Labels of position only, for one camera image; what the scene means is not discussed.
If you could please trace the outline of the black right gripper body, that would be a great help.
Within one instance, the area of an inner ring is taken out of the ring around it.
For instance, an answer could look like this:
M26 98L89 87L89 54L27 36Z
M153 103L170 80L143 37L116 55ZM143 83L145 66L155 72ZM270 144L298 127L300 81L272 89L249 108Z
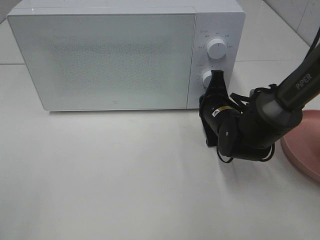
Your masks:
M239 118L244 104L235 94L226 91L206 91L199 98L199 116L203 125L206 145L217 148L243 148Z

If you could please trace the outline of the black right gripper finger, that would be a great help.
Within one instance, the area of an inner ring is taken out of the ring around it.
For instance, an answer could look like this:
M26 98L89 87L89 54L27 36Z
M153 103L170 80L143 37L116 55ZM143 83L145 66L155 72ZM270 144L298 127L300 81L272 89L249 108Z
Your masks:
M223 70L212 70L211 71L211 80L206 89L207 96L218 95L221 97L227 97L227 87L224 80L224 71Z

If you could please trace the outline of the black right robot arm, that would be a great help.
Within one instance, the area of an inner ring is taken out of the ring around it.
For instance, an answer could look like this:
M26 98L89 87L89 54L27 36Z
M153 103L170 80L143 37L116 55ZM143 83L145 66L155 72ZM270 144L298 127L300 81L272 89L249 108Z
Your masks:
M303 108L320 93L319 41L316 34L302 63L279 85L257 87L249 96L228 94L224 72L211 72L199 117L207 146L216 148L222 162L267 162L276 141L300 124Z

